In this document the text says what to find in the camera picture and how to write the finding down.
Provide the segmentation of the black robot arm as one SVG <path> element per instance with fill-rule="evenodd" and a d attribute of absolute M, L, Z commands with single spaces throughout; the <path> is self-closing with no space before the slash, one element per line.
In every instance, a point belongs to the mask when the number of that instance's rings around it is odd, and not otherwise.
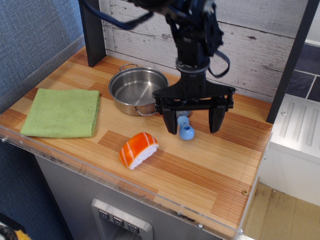
<path fill-rule="evenodd" d="M 236 90 L 206 78 L 206 72 L 211 71 L 210 58 L 214 55 L 230 63 L 229 58 L 218 50 L 223 44 L 223 32 L 217 22 L 213 0 L 133 0 L 132 4 L 148 13 L 127 22 L 97 10 L 85 0 L 81 3 L 101 20 L 123 30 L 135 28 L 154 13 L 163 15 L 177 48 L 175 65 L 180 80 L 152 94 L 155 109 L 163 116 L 168 132 L 174 135 L 178 129 L 178 111 L 208 110 L 210 132 L 220 130 L 225 113 L 233 107 Z"/>

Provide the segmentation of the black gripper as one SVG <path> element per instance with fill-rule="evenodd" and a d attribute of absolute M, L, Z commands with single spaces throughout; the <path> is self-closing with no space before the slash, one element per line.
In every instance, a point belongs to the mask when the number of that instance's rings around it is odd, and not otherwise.
<path fill-rule="evenodd" d="M 168 132 L 177 134 L 176 111 L 186 110 L 209 110 L 210 132 L 218 132 L 225 112 L 233 107 L 233 94 L 236 89 L 207 80 L 206 70 L 180 73 L 177 83 L 153 93 L 155 109 L 163 115 Z"/>

